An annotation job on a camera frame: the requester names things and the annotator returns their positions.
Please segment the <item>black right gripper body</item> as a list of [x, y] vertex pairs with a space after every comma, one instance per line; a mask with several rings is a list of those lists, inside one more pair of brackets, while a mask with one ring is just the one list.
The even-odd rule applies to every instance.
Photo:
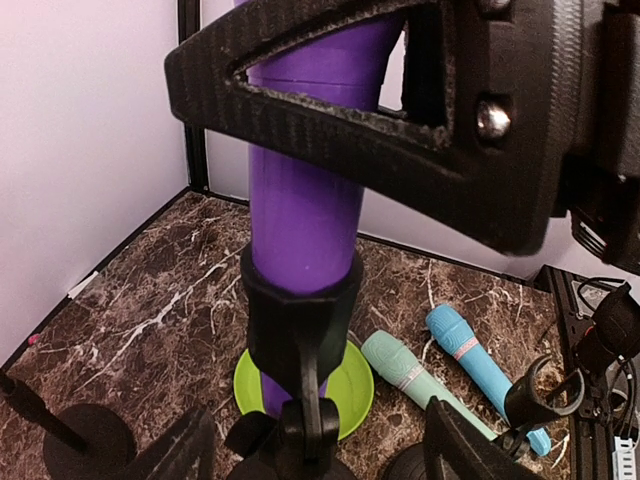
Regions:
[[564, 155], [557, 214], [601, 262], [639, 270], [639, 4], [581, 1], [573, 137]]

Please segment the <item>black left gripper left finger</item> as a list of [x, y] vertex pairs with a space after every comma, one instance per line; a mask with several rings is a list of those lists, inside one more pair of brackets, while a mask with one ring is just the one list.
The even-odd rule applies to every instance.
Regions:
[[215, 423], [204, 408], [192, 408], [176, 420], [118, 479], [212, 479]]

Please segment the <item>mint green microphone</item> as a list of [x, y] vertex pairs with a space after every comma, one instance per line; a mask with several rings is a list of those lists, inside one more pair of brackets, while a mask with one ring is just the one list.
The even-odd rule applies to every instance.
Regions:
[[416, 355], [396, 337], [377, 330], [364, 341], [361, 352], [379, 376], [423, 410], [432, 398], [448, 402], [489, 441], [497, 438], [497, 434], [427, 372]]

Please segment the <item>black round-base stand purple mic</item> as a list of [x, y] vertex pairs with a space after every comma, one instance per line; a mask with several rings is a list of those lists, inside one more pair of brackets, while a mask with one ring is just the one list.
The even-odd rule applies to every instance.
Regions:
[[363, 276], [359, 257], [338, 283], [298, 295], [270, 283], [257, 270], [252, 250], [241, 255], [249, 303], [248, 351], [254, 365], [290, 396], [272, 418], [253, 411], [230, 429], [226, 447], [242, 460], [232, 479], [351, 479], [335, 456], [339, 413], [320, 386], [340, 366], [349, 322]]

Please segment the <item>blue microphone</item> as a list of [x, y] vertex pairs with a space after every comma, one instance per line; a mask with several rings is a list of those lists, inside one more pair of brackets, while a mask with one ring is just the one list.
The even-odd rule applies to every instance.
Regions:
[[505, 399], [512, 382], [480, 344], [467, 320], [452, 307], [439, 305], [427, 315], [426, 324], [439, 346], [462, 366], [508, 422]]

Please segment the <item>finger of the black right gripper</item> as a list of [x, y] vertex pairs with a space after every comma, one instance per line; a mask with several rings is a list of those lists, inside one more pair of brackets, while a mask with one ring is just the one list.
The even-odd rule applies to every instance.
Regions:
[[251, 1], [165, 60], [179, 120], [326, 168], [507, 255], [536, 253], [557, 194], [545, 150], [554, 5], [516, 1], [503, 19], [449, 1], [449, 127], [347, 109], [247, 84], [251, 66], [413, 1]]

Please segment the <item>black round-base stand mint mic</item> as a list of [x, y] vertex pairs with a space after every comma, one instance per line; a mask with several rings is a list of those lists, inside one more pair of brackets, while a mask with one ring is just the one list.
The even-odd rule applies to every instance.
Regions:
[[[547, 395], [539, 393], [536, 377], [550, 359], [549, 355], [536, 359], [526, 375], [515, 382], [506, 395], [505, 410], [510, 429], [499, 435], [493, 442], [499, 445], [514, 462], [528, 433], [573, 414], [583, 402], [585, 381], [578, 368]], [[396, 455], [382, 477], [384, 479], [428, 479], [425, 474], [422, 441]]]

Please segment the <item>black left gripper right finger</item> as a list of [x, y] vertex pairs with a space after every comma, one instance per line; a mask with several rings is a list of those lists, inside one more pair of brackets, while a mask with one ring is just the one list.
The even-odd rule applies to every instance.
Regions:
[[446, 401], [426, 409], [422, 440], [428, 479], [537, 479]]

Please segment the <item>purple microphone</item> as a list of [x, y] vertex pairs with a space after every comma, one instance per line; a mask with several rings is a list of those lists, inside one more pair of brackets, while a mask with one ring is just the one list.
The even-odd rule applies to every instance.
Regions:
[[[327, 34], [252, 67], [251, 84], [374, 111], [403, 20], [388, 14]], [[270, 284], [298, 298], [351, 272], [364, 189], [259, 146], [249, 151], [251, 259]]]

